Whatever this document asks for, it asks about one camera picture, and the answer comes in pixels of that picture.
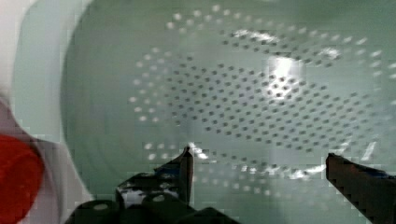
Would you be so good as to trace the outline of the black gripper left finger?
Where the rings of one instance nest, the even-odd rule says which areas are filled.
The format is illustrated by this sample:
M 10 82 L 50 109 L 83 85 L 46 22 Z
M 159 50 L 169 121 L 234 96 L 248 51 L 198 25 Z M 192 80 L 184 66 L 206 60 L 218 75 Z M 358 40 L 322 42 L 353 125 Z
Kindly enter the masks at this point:
M 152 173 L 139 173 L 120 183 L 116 201 L 123 208 L 138 205 L 150 193 L 168 193 L 184 203 L 191 198 L 194 157 L 190 146 L 176 158 L 154 168 Z

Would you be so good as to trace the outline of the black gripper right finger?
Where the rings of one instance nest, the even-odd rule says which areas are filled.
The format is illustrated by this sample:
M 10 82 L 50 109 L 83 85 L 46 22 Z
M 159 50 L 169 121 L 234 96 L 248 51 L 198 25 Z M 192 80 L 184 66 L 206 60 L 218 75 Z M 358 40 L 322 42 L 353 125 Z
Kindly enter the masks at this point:
M 395 224 L 395 176 L 329 153 L 327 180 L 372 224 Z

